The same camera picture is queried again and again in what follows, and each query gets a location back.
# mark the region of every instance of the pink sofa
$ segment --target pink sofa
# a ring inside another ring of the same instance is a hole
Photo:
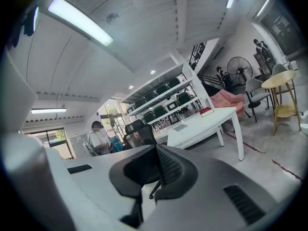
[[[242,94],[233,95],[226,90],[220,90],[210,99],[215,108],[236,107],[237,117],[240,117],[245,112],[244,96]]]

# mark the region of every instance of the white shelving unit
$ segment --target white shelving unit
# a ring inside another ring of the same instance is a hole
[[[142,118],[143,114],[149,111],[150,107],[153,107],[157,104],[162,103],[168,97],[178,93],[179,91],[185,89],[188,86],[191,86],[192,90],[195,93],[195,97],[191,99],[189,102],[177,107],[176,109],[162,115],[161,117],[156,118],[155,120],[149,122],[148,124],[155,123],[160,119],[177,112],[181,108],[199,100],[202,107],[210,106],[214,108],[206,90],[204,89],[202,83],[200,82],[199,78],[195,74],[195,72],[191,69],[188,63],[179,64],[170,68],[169,70],[161,73],[160,75],[156,76],[155,78],[151,79],[150,81],[146,82],[144,85],[139,87],[137,90],[126,96],[122,103],[129,103],[133,104],[136,101],[140,100],[142,97],[149,95],[151,92],[156,90],[158,87],[162,86],[163,84],[168,83],[169,81],[173,80],[174,78],[183,75],[186,80],[181,82],[180,84],[174,86],[173,88],[169,89],[168,91],[160,94],[159,96],[153,98],[149,102],[145,103],[144,105],[140,106],[139,108],[135,109],[131,113],[127,114],[127,116],[136,116],[137,118]]]

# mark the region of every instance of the shelf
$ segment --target shelf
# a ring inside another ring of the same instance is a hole
[[[168,113],[166,113],[166,114],[160,116],[159,118],[156,118],[156,119],[153,120],[153,121],[148,122],[147,124],[152,124],[152,123],[154,123],[154,122],[156,122],[156,121],[159,121],[160,119],[162,119],[162,118],[164,118],[164,117],[166,117],[166,116],[168,116],[168,115],[173,114],[174,112],[176,112],[176,111],[180,110],[181,108],[183,108],[183,107],[185,107],[185,106],[187,106],[187,105],[189,105],[189,104],[191,104],[191,103],[197,101],[198,99],[199,99],[199,97],[193,98],[193,99],[191,99],[189,102],[187,102],[187,103],[185,103],[185,104],[179,106],[178,108],[176,108],[176,109],[174,109],[174,110],[171,110],[170,112],[168,112]]]
[[[159,74],[155,78],[146,82],[144,85],[139,87],[133,93],[127,95],[121,102],[129,103],[129,104],[136,102],[140,98],[144,97],[146,94],[157,89],[159,86],[165,83],[168,83],[169,81],[173,80],[175,77],[181,75],[182,70],[183,70],[183,64],[170,68],[169,70]]]
[[[186,81],[174,86],[173,88],[169,89],[168,91],[160,94],[159,96],[153,98],[149,102],[146,102],[144,105],[140,106],[139,108],[133,110],[131,113],[127,114],[127,116],[135,116],[140,114],[141,112],[147,110],[148,108],[160,103],[162,100],[167,99],[168,97],[171,97],[172,95],[176,94],[180,90],[183,90],[184,88],[188,87],[190,83],[192,82],[193,78],[187,79]]]
[[[280,105],[277,108],[277,116],[278,117],[289,117],[294,115],[295,108],[293,104]]]

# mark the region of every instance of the standing fan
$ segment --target standing fan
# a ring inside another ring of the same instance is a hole
[[[248,78],[252,78],[252,67],[243,57],[233,57],[227,65],[231,79],[236,84],[245,84]]]

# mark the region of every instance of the white shirt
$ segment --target white shirt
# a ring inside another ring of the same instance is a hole
[[[109,140],[107,132],[104,128],[101,129],[101,132],[89,132],[89,143],[95,148],[98,145],[106,144]]]

